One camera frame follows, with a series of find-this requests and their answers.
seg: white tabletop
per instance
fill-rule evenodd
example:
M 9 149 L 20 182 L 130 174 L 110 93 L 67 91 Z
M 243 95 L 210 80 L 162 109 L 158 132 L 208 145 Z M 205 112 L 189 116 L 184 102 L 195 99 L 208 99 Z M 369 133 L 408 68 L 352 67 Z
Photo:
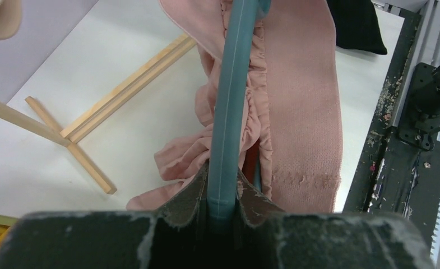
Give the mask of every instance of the white tabletop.
M 388 55 L 337 49 L 344 158 L 336 211 L 345 203 L 402 27 L 395 15 L 379 11 L 378 18 Z M 180 34 L 157 1 L 99 0 L 8 105 L 39 120 L 24 101 L 33 96 L 65 127 Z M 64 147 L 0 120 L 0 215 L 122 210 L 133 196 L 167 184 L 153 154 L 172 138 L 201 130 L 193 98 L 205 82 L 192 49 L 79 143 L 118 188 L 113 195 Z

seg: black cloth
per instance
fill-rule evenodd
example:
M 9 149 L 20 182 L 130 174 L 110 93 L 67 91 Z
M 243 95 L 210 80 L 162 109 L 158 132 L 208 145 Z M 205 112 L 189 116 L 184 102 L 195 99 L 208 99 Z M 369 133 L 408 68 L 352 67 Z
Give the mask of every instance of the black cloth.
M 386 55 L 375 6 L 370 0 L 327 0 L 337 31 L 337 46 Z

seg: pink towel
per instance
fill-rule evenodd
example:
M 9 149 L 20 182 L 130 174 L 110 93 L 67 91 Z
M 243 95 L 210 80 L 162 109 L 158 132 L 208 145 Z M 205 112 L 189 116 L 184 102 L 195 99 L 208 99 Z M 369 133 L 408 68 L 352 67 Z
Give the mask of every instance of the pink towel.
M 214 106 L 233 0 L 160 0 L 198 42 L 208 83 L 195 97 L 205 129 L 176 138 L 154 158 L 164 180 L 183 179 L 132 198 L 153 210 L 185 187 L 210 157 Z M 335 27 L 325 0 L 274 0 L 254 28 L 239 167 L 260 141 L 262 190 L 287 212 L 331 212 L 340 184 L 342 130 L 335 72 Z

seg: wooden frame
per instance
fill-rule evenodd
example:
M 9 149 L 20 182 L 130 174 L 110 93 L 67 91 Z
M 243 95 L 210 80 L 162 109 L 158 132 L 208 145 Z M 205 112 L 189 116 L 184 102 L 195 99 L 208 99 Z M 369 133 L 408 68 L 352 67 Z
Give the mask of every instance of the wooden frame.
M 182 34 L 64 129 L 31 96 L 25 101 L 45 124 L 2 103 L 0 118 L 66 147 L 101 189 L 107 194 L 113 194 L 117 190 L 115 185 L 77 143 L 195 45 L 193 39 Z

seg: pink cloth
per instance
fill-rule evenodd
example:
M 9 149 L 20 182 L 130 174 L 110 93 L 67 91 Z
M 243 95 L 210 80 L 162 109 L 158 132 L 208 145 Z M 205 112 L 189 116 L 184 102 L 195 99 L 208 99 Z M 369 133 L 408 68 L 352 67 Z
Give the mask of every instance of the pink cloth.
M 232 0 L 160 0 L 198 42 L 208 83 L 196 94 L 205 129 L 176 138 L 154 158 L 164 180 L 184 181 L 132 198 L 153 210 L 185 187 L 210 157 L 212 124 Z M 288 212 L 331 212 L 340 184 L 342 133 L 335 72 L 335 28 L 325 0 L 274 0 L 254 28 L 239 167 L 260 141 L 262 190 Z

